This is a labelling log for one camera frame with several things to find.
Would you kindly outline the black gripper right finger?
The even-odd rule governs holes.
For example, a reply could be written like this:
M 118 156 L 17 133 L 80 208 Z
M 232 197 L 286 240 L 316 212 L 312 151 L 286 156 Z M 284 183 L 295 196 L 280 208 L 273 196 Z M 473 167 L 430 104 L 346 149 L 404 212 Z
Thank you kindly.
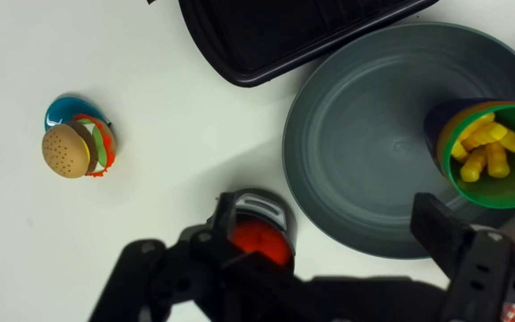
M 502 322 L 515 305 L 515 244 L 475 231 L 430 194 L 413 199 L 411 233 L 448 280 L 439 322 Z

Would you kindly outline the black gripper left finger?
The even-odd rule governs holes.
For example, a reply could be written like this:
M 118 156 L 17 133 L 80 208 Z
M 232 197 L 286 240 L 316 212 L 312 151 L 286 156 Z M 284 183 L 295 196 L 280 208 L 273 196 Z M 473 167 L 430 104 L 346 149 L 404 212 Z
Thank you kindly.
M 211 298 L 221 292 L 223 285 L 214 262 L 202 255 L 202 237 L 207 235 L 209 242 L 216 242 L 221 255 L 230 253 L 237 258 L 244 253 L 207 221 L 185 228 L 171 247 L 160 240 L 126 244 L 89 322 L 166 322 L 171 306 L 185 301 L 194 301 L 203 314 L 212 314 Z

